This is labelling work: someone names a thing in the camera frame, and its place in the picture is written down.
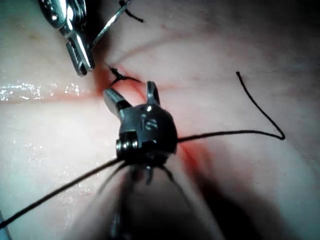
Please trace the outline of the left arm needle driver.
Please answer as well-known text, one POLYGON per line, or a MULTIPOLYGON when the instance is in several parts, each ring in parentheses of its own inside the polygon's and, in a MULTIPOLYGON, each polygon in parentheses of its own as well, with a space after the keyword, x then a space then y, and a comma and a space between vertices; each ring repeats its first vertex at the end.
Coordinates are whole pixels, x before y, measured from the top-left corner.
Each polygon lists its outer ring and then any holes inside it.
POLYGON ((66 39, 86 24, 85 0, 38 0, 37 3, 47 22, 66 39))

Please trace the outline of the right arm needle driver jaw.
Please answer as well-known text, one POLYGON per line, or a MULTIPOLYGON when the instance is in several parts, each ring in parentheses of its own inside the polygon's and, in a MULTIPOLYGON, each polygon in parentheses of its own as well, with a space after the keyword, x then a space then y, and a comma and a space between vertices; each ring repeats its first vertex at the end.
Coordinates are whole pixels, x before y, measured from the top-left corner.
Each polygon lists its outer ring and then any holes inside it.
POLYGON ((103 91, 103 100, 108 110, 118 118, 124 118, 124 109, 131 107, 131 104, 113 88, 103 91))
POLYGON ((159 92, 155 82, 146 83, 146 103, 151 105, 160 105, 159 92))

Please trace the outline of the right arm needle driver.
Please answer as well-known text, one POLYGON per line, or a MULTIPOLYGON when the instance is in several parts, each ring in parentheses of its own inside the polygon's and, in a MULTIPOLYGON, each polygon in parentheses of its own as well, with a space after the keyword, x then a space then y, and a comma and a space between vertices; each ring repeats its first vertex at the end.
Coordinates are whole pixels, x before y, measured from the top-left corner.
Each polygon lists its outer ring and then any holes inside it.
POLYGON ((172 115, 157 104, 124 106, 120 120, 116 156, 130 164, 162 166, 176 153, 178 134, 172 115))

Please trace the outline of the left arm needle driver jaw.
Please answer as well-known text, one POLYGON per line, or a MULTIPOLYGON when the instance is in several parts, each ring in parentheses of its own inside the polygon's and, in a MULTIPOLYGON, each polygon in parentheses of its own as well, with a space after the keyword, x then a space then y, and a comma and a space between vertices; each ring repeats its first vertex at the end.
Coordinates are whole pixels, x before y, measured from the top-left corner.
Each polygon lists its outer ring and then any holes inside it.
POLYGON ((82 63, 87 71, 92 71, 95 67, 94 59, 90 48, 86 44, 85 40, 79 33, 75 33, 73 36, 75 47, 79 53, 82 63))
POLYGON ((66 43, 66 48, 69 53, 73 67, 76 71, 76 74, 80 77, 84 77, 88 73, 88 71, 86 70, 86 68, 81 60, 81 57, 78 53, 78 50, 76 49, 75 44, 73 43, 72 40, 69 40, 66 43))

